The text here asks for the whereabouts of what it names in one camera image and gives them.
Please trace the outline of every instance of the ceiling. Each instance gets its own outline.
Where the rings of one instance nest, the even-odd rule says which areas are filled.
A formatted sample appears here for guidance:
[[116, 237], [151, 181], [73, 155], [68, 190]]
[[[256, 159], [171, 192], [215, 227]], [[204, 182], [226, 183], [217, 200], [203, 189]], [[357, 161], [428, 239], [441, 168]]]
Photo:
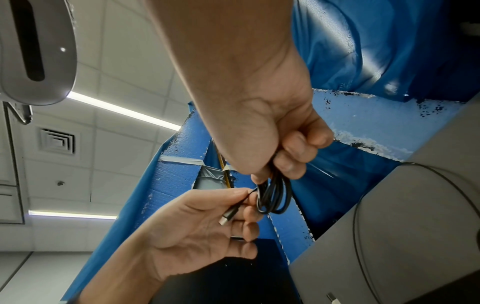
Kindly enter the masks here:
[[[191, 98], [140, 1], [70, 3], [78, 51], [73, 91], [181, 125]], [[33, 111], [30, 125], [13, 129], [25, 210], [118, 215], [175, 133], [68, 99]], [[75, 134], [76, 157], [41, 151], [39, 128]], [[25, 221], [0, 224], [0, 251], [93, 251], [113, 222], [28, 215]]]

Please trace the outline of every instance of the ceiling light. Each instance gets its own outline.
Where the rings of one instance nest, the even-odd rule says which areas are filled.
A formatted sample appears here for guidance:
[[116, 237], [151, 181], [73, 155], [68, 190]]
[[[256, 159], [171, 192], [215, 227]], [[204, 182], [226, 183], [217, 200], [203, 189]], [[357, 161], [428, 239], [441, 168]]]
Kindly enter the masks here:
[[51, 211], [34, 211], [29, 210], [28, 214], [36, 216], [51, 216], [51, 217], [73, 217], [73, 218], [92, 218], [92, 219], [117, 219], [115, 215], [97, 215], [97, 214], [80, 214], [80, 213], [63, 213]]
[[126, 108], [122, 108], [122, 107], [116, 106], [114, 104], [110, 104], [108, 102], [101, 101], [101, 100], [98, 100], [98, 99], [95, 99], [95, 98], [92, 98], [92, 97], [89, 97], [89, 96], [86, 96], [86, 95], [82, 95], [82, 94], [79, 94], [79, 93], [76, 93], [76, 92], [70, 92], [67, 95], [67, 97], [70, 98], [70, 99], [80, 101], [80, 102], [83, 102], [85, 104], [94, 106], [94, 107], [98, 107], [98, 108], [102, 108], [104, 110], [119, 113], [119, 114], [122, 114], [122, 115], [125, 115], [125, 116], [129, 116], [129, 117], [132, 117], [132, 118], [135, 118], [135, 119], [139, 119], [139, 120], [142, 120], [142, 121], [145, 121], [145, 122], [157, 125], [157, 126], [161, 126], [161, 127], [164, 127], [164, 128], [171, 129], [171, 130], [178, 131], [178, 130], [180, 130], [180, 127], [181, 127], [179, 125], [167, 122], [165, 120], [161, 120], [161, 119], [158, 119], [158, 118], [155, 118], [155, 117], [152, 117], [152, 116], [148, 116], [148, 115], [145, 115], [145, 114], [142, 114], [142, 113], [139, 113], [139, 112], [135, 112], [135, 111], [132, 111], [132, 110], [129, 110], [129, 109], [126, 109]]

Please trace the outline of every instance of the air vent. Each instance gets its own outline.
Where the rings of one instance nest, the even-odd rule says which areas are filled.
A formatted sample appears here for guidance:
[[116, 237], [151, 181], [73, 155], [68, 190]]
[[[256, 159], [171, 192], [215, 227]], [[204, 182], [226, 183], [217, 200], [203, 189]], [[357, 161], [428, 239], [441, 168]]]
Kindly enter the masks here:
[[40, 150], [64, 155], [75, 155], [75, 135], [50, 129], [38, 129]]

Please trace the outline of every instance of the black wire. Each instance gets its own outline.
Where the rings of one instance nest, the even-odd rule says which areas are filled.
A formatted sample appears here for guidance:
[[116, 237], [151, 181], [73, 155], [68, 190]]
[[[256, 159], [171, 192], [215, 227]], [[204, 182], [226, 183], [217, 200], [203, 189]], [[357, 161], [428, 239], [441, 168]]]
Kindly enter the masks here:
[[[277, 168], [270, 166], [272, 176], [270, 184], [266, 181], [258, 185], [258, 198], [256, 207], [261, 214], [282, 214], [290, 205], [292, 199], [292, 185], [290, 180], [286, 178]], [[285, 203], [282, 200], [285, 192]]]
[[[475, 206], [474, 202], [465, 194], [465, 192], [463, 192], [463, 190], [461, 190], [454, 182], [452, 182], [449, 178], [447, 178], [445, 175], [441, 174], [440, 172], [436, 171], [435, 169], [429, 167], [429, 166], [426, 166], [426, 165], [422, 165], [422, 164], [418, 164], [418, 163], [414, 163], [414, 162], [402, 162], [400, 166], [402, 165], [412, 165], [412, 166], [418, 166], [418, 167], [422, 167], [422, 168], [425, 168], [433, 173], [435, 173], [436, 175], [438, 175], [439, 177], [441, 177], [443, 180], [445, 180], [446, 182], [448, 182], [453, 188], [455, 188], [455, 190], [457, 190], [463, 197], [464, 199], [468, 202], [468, 204], [470, 205], [470, 207], [472, 207], [472, 209], [474, 210], [474, 212], [476, 213], [476, 215], [480, 218], [480, 210], [477, 208], [477, 206]], [[360, 261], [360, 255], [359, 255], [359, 250], [358, 250], [358, 247], [357, 247], [357, 238], [356, 238], [356, 233], [355, 233], [355, 222], [356, 222], [356, 219], [357, 219], [357, 215], [358, 215], [358, 210], [359, 210], [359, 206], [360, 206], [360, 203], [362, 201], [362, 199], [364, 198], [364, 196], [367, 194], [368, 192], [364, 193], [360, 199], [358, 200], [358, 203], [356, 204], [355, 206], [355, 210], [353, 211], [353, 221], [352, 221], [352, 234], [353, 234], [353, 246], [355, 248], [355, 255], [356, 255], [356, 260], [358, 261], [358, 265], [360, 267], [360, 270], [361, 270], [361, 274], [363, 275], [363, 278], [365, 279], [365, 283], [367, 284], [369, 290], [370, 290], [370, 293], [372, 294], [372, 296], [374, 297], [375, 301], [378, 303], [378, 304], [382, 304], [382, 302], [380, 301], [380, 299], [377, 297], [376, 293], [374, 292], [374, 289], [372, 287], [372, 285], [370, 284], [369, 280], [367, 279], [367, 274], [365, 273], [365, 270], [364, 270], [364, 267], [362, 266], [362, 262]], [[479, 233], [477, 234], [477, 245], [480, 249], [480, 231]]]

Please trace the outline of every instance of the ceiling vent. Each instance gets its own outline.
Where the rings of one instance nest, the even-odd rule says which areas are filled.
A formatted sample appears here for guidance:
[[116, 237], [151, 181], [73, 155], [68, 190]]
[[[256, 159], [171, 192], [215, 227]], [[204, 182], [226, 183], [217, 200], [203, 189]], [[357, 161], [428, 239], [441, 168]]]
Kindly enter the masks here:
[[75, 155], [75, 135], [43, 128], [39, 128], [38, 132], [40, 135], [40, 150], [63, 155]]

